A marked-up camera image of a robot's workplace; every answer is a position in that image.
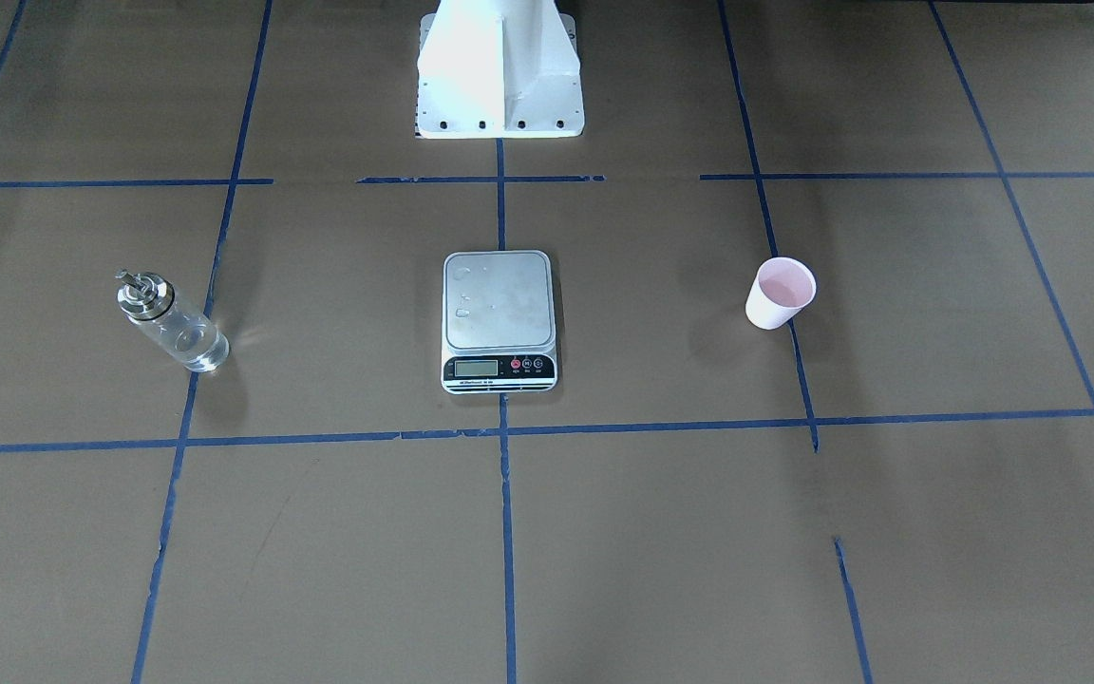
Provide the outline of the clear glass sauce bottle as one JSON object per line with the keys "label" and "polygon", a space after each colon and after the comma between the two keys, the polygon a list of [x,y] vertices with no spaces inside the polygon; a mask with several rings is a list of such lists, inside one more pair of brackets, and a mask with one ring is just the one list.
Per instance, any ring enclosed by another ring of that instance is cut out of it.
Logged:
{"label": "clear glass sauce bottle", "polygon": [[156,273],[116,273],[118,308],[143,336],[194,373],[216,370],[229,358],[229,339],[177,286]]}

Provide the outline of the silver digital kitchen scale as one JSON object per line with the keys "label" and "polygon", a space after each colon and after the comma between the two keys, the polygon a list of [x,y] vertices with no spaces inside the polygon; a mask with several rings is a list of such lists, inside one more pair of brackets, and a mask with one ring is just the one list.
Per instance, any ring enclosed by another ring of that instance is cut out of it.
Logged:
{"label": "silver digital kitchen scale", "polygon": [[539,250],[456,252],[443,262],[440,385],[455,395],[558,385],[552,260]]}

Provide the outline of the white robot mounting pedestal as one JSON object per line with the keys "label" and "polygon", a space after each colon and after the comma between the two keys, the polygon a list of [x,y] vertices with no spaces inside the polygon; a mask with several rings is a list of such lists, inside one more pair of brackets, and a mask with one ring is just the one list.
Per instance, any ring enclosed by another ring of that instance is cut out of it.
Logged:
{"label": "white robot mounting pedestal", "polygon": [[586,128],[575,18],[555,1],[442,1],[420,21],[414,134],[561,139]]}

